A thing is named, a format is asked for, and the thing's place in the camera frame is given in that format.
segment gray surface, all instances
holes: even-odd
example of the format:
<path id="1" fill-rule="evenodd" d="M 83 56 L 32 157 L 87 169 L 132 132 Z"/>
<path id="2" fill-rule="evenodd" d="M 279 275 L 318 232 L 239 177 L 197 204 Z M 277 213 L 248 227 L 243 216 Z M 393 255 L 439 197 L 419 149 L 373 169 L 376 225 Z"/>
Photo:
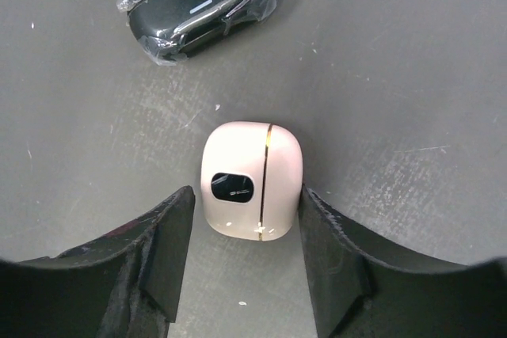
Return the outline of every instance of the gray surface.
<path id="1" fill-rule="evenodd" d="M 507 252 L 507 0 L 283 0 L 176 67 L 115 1 L 0 0 L 3 256 L 55 255 L 197 186 L 230 120 L 290 128 L 306 182 L 386 237 L 462 263 Z M 297 228 L 236 241 L 198 206 L 171 332 L 314 336 Z"/>

